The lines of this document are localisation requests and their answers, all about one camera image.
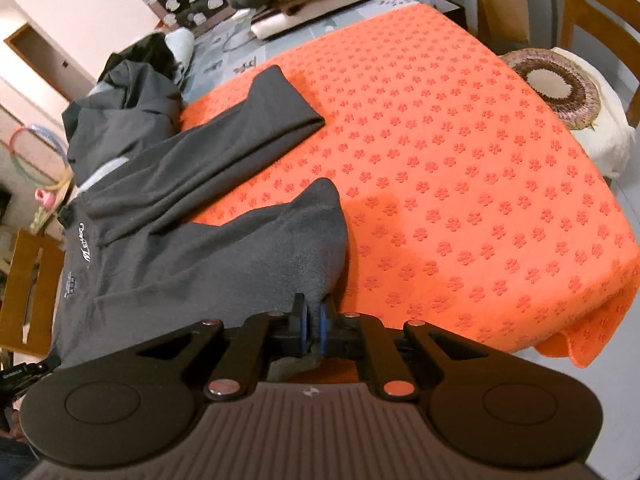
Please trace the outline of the dark grey fleece sweater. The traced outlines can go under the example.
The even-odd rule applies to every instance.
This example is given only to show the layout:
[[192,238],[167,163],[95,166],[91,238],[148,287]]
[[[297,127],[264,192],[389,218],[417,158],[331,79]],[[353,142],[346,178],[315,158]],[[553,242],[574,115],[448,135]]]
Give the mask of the dark grey fleece sweater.
[[66,254],[52,353],[70,368],[211,318],[238,327],[334,291],[347,228],[332,181],[221,226],[195,211],[255,177],[322,128],[277,66],[242,102],[153,144],[63,211]]

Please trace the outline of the left wooden chair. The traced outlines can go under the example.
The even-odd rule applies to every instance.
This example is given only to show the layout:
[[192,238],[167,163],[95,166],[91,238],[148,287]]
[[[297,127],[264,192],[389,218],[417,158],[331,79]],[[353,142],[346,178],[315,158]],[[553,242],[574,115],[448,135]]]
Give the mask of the left wooden chair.
[[64,252],[50,236],[19,230],[1,300],[1,348],[44,358],[50,351]]

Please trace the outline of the orange flower pattern mat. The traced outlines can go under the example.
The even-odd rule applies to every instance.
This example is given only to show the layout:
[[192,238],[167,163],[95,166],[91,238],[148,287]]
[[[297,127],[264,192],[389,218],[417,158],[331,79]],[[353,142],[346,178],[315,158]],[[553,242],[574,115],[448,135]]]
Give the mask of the orange flower pattern mat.
[[198,214],[220,226],[330,179],[340,308],[590,365],[634,302],[639,247],[562,122],[497,55],[413,3],[274,64],[326,125]]

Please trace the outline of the pink kettlebell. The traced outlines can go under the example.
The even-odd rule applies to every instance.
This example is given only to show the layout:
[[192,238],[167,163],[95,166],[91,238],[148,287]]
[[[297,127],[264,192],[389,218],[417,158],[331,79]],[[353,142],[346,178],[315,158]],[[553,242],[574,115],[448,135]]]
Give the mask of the pink kettlebell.
[[52,210],[56,200],[58,199],[58,192],[46,190],[45,188],[37,188],[34,193],[35,200],[40,203],[40,206],[46,210]]

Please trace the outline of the colourful hula hoop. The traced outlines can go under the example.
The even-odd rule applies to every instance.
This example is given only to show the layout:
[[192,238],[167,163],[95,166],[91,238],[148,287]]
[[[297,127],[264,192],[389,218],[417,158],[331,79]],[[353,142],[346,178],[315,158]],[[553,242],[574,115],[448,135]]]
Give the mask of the colourful hula hoop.
[[19,126],[6,149],[17,174],[36,188],[53,190],[70,174],[65,142],[46,127]]

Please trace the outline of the light wooden drawer cabinet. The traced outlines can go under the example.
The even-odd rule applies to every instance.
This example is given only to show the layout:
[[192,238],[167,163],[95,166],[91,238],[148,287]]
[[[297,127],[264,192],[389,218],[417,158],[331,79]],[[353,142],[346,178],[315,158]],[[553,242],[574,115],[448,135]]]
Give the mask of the light wooden drawer cabinet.
[[50,236],[55,240],[64,238],[62,224],[58,221],[58,213],[70,199],[74,190],[73,175],[65,176],[60,182],[46,188],[35,190],[38,209],[34,214],[28,230],[34,235]]

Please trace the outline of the light grey garment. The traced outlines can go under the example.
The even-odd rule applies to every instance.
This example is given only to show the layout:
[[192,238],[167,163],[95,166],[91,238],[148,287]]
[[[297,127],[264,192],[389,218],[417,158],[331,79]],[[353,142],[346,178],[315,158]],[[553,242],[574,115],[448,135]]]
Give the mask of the light grey garment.
[[128,160],[129,160],[128,157],[120,156],[120,157],[116,157],[116,158],[113,158],[113,159],[109,160],[108,162],[106,162],[102,166],[99,166],[99,168],[90,177],[88,177],[88,179],[85,180],[85,182],[82,185],[78,186],[78,188],[77,188],[78,189],[78,193],[81,194],[83,192],[86,192],[93,185],[97,184],[99,182],[99,180],[104,179],[106,176],[111,174],[113,171],[115,171],[116,169],[118,169],[122,165],[125,165],[126,162],[128,162]]

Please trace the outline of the dark grey trousers pile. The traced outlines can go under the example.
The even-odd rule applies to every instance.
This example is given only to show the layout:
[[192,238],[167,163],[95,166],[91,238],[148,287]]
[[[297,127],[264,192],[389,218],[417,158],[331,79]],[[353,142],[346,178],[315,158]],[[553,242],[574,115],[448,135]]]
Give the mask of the dark grey trousers pile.
[[71,102],[62,114],[67,161],[77,186],[116,159],[132,159],[173,136],[182,95],[148,63],[124,61],[110,70],[106,88]]

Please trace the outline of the patterned tablecloth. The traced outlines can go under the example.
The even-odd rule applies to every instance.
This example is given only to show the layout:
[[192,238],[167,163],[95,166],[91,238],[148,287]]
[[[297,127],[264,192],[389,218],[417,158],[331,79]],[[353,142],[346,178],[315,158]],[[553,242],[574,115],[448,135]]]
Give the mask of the patterned tablecloth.
[[183,101],[192,103],[224,82],[274,56],[329,32],[373,18],[416,0],[363,0],[266,40],[250,32],[250,20],[226,21],[195,39],[184,76]]

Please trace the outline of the black garment behind pile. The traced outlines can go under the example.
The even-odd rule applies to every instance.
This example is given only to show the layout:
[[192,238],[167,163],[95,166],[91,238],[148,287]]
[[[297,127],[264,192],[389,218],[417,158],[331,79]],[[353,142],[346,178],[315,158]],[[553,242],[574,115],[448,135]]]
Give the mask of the black garment behind pile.
[[108,57],[98,81],[102,81],[110,70],[124,61],[150,64],[153,70],[169,79],[175,77],[177,70],[175,55],[166,44],[165,35],[162,32],[152,32],[134,44],[130,44],[126,49],[112,53]]

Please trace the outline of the folded white striped garment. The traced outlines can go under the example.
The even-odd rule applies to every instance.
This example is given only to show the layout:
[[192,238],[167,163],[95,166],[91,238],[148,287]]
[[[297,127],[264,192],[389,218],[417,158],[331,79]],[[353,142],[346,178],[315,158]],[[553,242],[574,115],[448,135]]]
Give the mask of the folded white striped garment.
[[266,40],[361,1],[363,0],[317,0],[304,4],[292,15],[285,14],[283,11],[269,11],[252,18],[250,31],[258,39]]

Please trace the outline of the brown paper bag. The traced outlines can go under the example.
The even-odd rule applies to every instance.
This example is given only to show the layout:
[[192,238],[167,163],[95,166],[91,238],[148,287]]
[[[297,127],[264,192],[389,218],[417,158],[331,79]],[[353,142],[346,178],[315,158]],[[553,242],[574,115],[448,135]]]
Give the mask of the brown paper bag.
[[499,54],[529,45],[528,0],[480,0],[490,45]]

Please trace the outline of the near right wooden chair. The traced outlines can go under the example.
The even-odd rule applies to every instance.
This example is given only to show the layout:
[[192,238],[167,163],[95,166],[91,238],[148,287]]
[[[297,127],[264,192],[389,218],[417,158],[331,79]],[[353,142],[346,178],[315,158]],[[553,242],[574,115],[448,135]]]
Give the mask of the near right wooden chair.
[[575,28],[600,41],[639,75],[639,0],[564,0],[561,48],[570,48]]

